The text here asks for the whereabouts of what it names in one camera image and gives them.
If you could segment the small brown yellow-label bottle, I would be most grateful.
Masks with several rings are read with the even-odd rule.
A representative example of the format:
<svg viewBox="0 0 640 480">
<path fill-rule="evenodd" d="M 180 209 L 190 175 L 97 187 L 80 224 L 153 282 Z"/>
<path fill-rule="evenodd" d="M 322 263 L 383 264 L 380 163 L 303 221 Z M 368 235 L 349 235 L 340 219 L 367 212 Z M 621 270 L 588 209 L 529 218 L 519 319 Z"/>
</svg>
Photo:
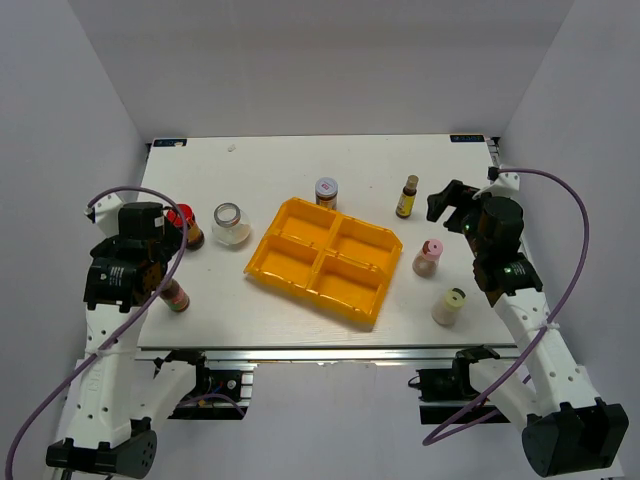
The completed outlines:
<svg viewBox="0 0 640 480">
<path fill-rule="evenodd" d="M 411 215 L 417 194 L 418 183 L 418 176 L 408 176 L 396 205 L 395 213 L 399 218 L 408 218 Z"/>
</svg>

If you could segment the pink-capped spice shaker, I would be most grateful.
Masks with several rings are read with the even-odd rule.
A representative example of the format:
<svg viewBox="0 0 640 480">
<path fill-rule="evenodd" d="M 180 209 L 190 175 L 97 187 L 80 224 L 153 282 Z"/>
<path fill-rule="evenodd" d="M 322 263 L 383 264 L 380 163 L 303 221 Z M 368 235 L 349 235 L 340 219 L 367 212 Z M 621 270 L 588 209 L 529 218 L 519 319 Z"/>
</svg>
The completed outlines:
<svg viewBox="0 0 640 480">
<path fill-rule="evenodd" d="M 412 262 L 414 273 L 422 278 L 433 276 L 442 253 L 443 244 L 440 240 L 426 240 Z"/>
</svg>

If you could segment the red-capped chili sauce jar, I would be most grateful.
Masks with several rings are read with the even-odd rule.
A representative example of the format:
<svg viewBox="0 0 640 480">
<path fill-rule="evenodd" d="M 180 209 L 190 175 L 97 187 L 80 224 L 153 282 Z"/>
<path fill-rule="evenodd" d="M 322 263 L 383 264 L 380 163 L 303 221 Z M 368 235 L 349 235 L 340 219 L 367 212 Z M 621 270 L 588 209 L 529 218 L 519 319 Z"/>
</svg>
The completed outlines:
<svg viewBox="0 0 640 480">
<path fill-rule="evenodd" d="M 188 227 L 186 248 L 191 251 L 200 249 L 204 245 L 205 235 L 197 224 L 193 209 L 190 205 L 184 203 L 178 203 L 177 206 L 183 213 Z M 168 207 L 165 212 L 165 217 L 176 230 L 182 232 L 183 221 L 175 208 Z"/>
</svg>

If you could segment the red sauce bottle yellow cap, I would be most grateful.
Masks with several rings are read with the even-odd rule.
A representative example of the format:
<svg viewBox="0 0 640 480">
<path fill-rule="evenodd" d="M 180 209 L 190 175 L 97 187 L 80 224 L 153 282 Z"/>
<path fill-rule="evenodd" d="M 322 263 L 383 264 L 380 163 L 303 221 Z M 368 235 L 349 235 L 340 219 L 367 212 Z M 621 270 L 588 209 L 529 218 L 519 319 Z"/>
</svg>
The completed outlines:
<svg viewBox="0 0 640 480">
<path fill-rule="evenodd" d="M 175 313 L 185 311 L 190 305 L 189 296 L 175 279 L 172 279 L 160 292 L 160 298 Z"/>
</svg>

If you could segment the round clear glass jar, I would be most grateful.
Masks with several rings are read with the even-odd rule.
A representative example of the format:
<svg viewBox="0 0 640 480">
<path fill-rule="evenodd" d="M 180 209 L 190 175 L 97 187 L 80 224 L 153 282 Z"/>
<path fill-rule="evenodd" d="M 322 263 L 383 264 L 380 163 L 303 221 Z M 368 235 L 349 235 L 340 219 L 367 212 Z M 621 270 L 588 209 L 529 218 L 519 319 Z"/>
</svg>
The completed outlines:
<svg viewBox="0 0 640 480">
<path fill-rule="evenodd" d="M 225 202 L 213 210 L 212 233 L 221 244 L 239 245 L 251 233 L 250 221 L 238 205 Z"/>
</svg>

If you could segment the yellow-capped white spice shaker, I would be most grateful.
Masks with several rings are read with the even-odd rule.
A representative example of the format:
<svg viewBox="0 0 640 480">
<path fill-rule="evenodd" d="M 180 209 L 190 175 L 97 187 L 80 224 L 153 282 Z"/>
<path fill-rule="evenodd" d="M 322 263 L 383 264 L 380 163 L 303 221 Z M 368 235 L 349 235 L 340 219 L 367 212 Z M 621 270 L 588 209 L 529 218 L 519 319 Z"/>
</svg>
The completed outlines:
<svg viewBox="0 0 640 480">
<path fill-rule="evenodd" d="M 466 293 L 460 288 L 451 288 L 432 306 L 432 319 L 441 326 L 452 326 L 457 321 L 465 303 Z"/>
</svg>

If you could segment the white-lidded dark sauce jar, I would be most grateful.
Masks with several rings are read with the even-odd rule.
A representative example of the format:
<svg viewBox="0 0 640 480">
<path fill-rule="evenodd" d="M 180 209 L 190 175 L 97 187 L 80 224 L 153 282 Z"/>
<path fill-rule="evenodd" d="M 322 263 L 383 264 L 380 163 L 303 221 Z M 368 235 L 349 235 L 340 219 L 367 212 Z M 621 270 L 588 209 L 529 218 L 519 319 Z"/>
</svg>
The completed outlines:
<svg viewBox="0 0 640 480">
<path fill-rule="evenodd" d="M 314 191 L 317 205 L 330 210 L 337 208 L 338 184 L 333 178 L 322 177 L 318 179 Z"/>
</svg>

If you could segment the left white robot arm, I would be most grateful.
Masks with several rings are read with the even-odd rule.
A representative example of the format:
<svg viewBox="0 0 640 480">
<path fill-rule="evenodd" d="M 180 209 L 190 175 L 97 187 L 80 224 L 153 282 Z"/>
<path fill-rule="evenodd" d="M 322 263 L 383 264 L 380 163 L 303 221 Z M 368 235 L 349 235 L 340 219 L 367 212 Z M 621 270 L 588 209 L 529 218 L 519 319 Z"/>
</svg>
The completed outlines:
<svg viewBox="0 0 640 480">
<path fill-rule="evenodd" d="M 130 478 L 148 473 L 144 443 L 155 435 L 149 421 L 131 413 L 133 364 L 147 310 L 171 282 L 173 257 L 184 252 L 184 236 L 166 224 L 160 203 L 124 203 L 104 215 L 113 224 L 90 252 L 75 414 L 64 437 L 46 452 L 47 466 L 65 479 L 75 472 Z"/>
</svg>

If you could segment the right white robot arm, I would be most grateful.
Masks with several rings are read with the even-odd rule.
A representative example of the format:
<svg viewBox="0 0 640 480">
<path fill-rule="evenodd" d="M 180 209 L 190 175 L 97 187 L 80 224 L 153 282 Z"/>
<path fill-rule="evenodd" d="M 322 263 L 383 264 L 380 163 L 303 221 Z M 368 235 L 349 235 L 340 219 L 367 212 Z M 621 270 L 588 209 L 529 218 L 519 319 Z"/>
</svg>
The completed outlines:
<svg viewBox="0 0 640 480">
<path fill-rule="evenodd" d="M 447 208 L 453 212 L 445 228 L 465 237 L 476 284 L 520 352 L 513 363 L 487 346 L 457 352 L 453 390 L 472 408 L 492 403 L 519 431 L 529 465 L 543 478 L 610 467 L 628 416 L 602 399 L 553 320 L 542 281 L 521 250 L 522 207 L 508 190 L 453 180 L 428 196 L 427 220 Z"/>
</svg>

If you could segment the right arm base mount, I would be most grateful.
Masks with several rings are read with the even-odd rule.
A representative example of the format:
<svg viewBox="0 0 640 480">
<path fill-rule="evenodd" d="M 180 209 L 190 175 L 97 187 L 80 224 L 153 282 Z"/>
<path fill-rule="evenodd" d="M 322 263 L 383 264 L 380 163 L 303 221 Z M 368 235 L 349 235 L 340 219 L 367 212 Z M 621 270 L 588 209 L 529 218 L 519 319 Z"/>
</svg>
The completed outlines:
<svg viewBox="0 0 640 480">
<path fill-rule="evenodd" d="M 409 349 L 408 359 L 417 368 L 407 386 L 418 393 L 420 423 L 428 426 L 443 423 L 479 395 L 470 385 L 471 364 L 486 359 L 511 362 L 518 354 L 513 346 Z"/>
</svg>

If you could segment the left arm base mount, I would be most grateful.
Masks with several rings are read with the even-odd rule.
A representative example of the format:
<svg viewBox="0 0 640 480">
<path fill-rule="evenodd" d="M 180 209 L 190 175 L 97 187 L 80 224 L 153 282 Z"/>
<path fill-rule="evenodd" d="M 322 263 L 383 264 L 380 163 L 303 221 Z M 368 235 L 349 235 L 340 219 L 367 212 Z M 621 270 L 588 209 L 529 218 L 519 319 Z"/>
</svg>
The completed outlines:
<svg viewBox="0 0 640 480">
<path fill-rule="evenodd" d="M 251 398 L 253 373 L 216 367 L 199 351 L 173 350 L 153 360 L 154 377 L 165 365 L 178 361 L 195 367 L 194 387 L 183 396 L 169 416 L 172 420 L 242 420 Z"/>
</svg>

